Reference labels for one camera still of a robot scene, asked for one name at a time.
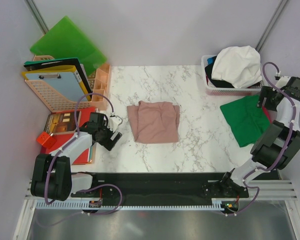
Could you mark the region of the green t shirt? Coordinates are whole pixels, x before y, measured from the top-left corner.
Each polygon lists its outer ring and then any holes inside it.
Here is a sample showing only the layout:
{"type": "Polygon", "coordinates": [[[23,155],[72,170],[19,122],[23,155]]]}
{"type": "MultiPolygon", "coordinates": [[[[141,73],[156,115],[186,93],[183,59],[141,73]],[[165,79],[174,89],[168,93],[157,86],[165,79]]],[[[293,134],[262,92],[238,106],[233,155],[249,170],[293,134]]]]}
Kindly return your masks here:
{"type": "Polygon", "coordinates": [[[220,106],[241,148],[254,144],[270,125],[263,109],[257,107],[258,100],[258,95],[251,95],[220,106]]]}

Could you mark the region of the white t shirt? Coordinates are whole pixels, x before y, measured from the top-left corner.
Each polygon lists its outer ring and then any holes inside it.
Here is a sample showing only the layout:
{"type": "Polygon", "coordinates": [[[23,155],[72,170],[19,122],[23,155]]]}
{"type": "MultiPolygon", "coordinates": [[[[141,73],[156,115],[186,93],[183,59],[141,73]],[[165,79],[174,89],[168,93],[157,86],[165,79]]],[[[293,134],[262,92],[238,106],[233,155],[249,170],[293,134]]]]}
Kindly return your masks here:
{"type": "Polygon", "coordinates": [[[249,45],[224,48],[213,62],[211,78],[237,89],[248,88],[262,80],[261,56],[249,45]]]}

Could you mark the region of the pink t shirt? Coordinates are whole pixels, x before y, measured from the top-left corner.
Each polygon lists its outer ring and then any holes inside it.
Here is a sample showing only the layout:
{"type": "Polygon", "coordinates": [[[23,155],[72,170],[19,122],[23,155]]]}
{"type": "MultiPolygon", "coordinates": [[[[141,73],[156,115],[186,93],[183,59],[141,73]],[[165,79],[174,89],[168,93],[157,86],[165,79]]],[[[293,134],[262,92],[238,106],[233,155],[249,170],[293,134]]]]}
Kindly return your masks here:
{"type": "Polygon", "coordinates": [[[171,102],[129,105],[127,116],[136,143],[168,144],[179,141],[180,106],[171,102]]]}

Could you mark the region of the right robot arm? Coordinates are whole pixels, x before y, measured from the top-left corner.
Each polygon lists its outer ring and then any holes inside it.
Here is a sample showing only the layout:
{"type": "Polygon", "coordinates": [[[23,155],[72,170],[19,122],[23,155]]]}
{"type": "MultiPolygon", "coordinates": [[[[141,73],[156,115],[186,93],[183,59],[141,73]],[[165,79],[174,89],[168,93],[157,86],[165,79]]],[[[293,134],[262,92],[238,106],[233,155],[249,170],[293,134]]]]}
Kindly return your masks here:
{"type": "Polygon", "coordinates": [[[224,174],[219,191],[225,197],[246,196],[250,181],[272,170],[282,170],[300,150],[300,78],[282,76],[275,87],[262,87],[257,106],[277,113],[253,145],[251,158],[224,174]]]}

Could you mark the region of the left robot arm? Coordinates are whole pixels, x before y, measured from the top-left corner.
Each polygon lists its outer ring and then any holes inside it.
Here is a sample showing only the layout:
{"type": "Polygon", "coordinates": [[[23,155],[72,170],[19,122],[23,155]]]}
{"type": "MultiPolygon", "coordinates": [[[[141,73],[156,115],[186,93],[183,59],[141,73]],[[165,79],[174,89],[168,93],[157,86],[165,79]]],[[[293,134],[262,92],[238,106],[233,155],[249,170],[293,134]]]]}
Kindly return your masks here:
{"type": "Polygon", "coordinates": [[[107,116],[92,112],[89,120],[82,124],[73,136],[58,149],[41,153],[35,159],[30,192],[44,198],[47,205],[54,201],[65,201],[71,194],[83,191],[89,197],[96,196],[100,185],[89,173],[72,173],[71,165],[93,145],[99,144],[111,151],[122,133],[118,127],[123,119],[118,115],[107,116]]]}

